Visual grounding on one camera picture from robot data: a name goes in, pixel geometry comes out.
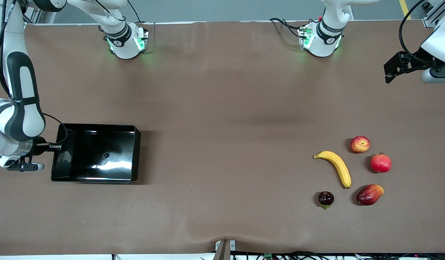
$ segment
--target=banana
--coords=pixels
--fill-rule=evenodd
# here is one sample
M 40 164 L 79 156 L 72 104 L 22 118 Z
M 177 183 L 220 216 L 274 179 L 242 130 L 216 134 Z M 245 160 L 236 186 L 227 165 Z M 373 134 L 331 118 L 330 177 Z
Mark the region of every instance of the banana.
M 325 159 L 333 163 L 333 166 L 337 169 L 340 176 L 341 183 L 346 189 L 351 187 L 351 176 L 349 175 L 348 167 L 346 167 L 343 159 L 334 152 L 323 151 L 314 155 L 314 159 Z

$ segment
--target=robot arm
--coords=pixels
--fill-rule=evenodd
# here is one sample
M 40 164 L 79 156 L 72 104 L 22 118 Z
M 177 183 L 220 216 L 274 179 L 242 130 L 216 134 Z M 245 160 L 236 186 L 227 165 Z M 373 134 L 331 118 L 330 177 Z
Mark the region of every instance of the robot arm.
M 91 15 L 104 30 L 112 51 L 129 59 L 145 51 L 147 33 L 134 23 L 126 23 L 117 10 L 125 0 L 71 0 Z M 66 0 L 0 0 L 0 81 L 9 99 L 0 98 L 0 166 L 21 171 L 39 171 L 44 165 L 31 163 L 33 155 L 44 150 L 39 137 L 46 122 L 39 106 L 33 64 L 25 46 L 22 13 L 26 7 L 48 12 L 64 8 Z M 49 146 L 46 150 L 57 149 Z M 26 163 L 23 157 L 29 157 Z
M 68 0 L 68 3 L 99 23 L 112 53 L 119 58 L 131 59 L 145 51 L 148 32 L 134 23 L 127 23 L 118 10 L 125 7 L 127 0 Z
M 325 4 L 322 20 L 312 22 L 300 30 L 305 39 L 300 40 L 302 49 L 318 57 L 327 57 L 338 48 L 341 34 L 351 15 L 348 6 L 371 5 L 379 0 L 321 0 Z
M 406 15 L 406 17 L 421 3 L 420 0 Z M 399 27 L 399 40 L 404 51 L 396 53 L 384 65 L 386 83 L 401 74 L 416 70 L 424 70 L 422 81 L 424 83 L 445 83 L 445 1 L 439 2 L 431 11 L 436 13 L 434 32 L 421 44 L 418 51 L 410 53 L 402 41 L 402 25 Z
M 0 81 L 9 95 L 9 100 L 0 99 L 2 167 L 9 167 L 26 155 L 33 146 L 33 139 L 43 132 L 46 124 L 39 106 L 33 64 L 28 57 L 23 35 L 22 9 L 26 8 L 26 3 L 0 0 Z M 62 1 L 35 2 L 47 7 L 47 10 L 56 10 L 60 3 Z

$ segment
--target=apple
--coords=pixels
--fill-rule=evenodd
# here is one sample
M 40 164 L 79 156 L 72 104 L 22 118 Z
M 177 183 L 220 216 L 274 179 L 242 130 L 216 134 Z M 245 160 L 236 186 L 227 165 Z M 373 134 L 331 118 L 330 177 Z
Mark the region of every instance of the apple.
M 356 196 L 359 204 L 369 206 L 375 204 L 385 191 L 380 185 L 370 184 L 365 186 Z
M 353 153 L 363 153 L 370 148 L 370 140 L 362 135 L 356 136 L 351 140 L 350 147 Z
M 380 153 L 379 155 L 374 155 L 372 157 L 370 166 L 372 170 L 376 171 L 377 173 L 386 173 L 387 171 L 391 170 L 391 159 L 384 153 Z

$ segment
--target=black tray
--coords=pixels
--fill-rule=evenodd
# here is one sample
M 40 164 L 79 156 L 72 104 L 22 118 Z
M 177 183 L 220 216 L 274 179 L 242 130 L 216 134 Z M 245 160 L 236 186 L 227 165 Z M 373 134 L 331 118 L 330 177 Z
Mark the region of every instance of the black tray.
M 65 123 L 68 137 L 54 153 L 51 179 L 129 183 L 137 179 L 141 132 L 134 125 Z M 62 125 L 57 140 L 65 137 Z

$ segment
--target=table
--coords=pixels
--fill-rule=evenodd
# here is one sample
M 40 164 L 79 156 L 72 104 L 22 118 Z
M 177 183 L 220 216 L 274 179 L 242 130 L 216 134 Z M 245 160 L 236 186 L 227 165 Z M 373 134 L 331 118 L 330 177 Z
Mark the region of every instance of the table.
M 241 251 L 445 253 L 445 84 L 420 73 L 385 84 L 398 26 L 350 22 L 341 47 L 317 58 L 278 23 L 150 25 L 149 52 L 120 60 L 96 26 L 29 25 L 42 110 L 136 125 L 139 179 L 54 183 L 51 153 L 35 158 L 42 172 L 0 168 L 0 255 L 202 253 L 224 238 Z M 430 32 L 408 21 L 408 48 Z M 48 120 L 43 136 L 56 127 Z M 368 152 L 348 151 L 356 135 Z M 351 189 L 313 160 L 322 150 L 344 159 Z M 389 173 L 367 168 L 379 152 Z M 385 194 L 356 205 L 373 183 Z M 326 211 L 315 202 L 325 190 Z

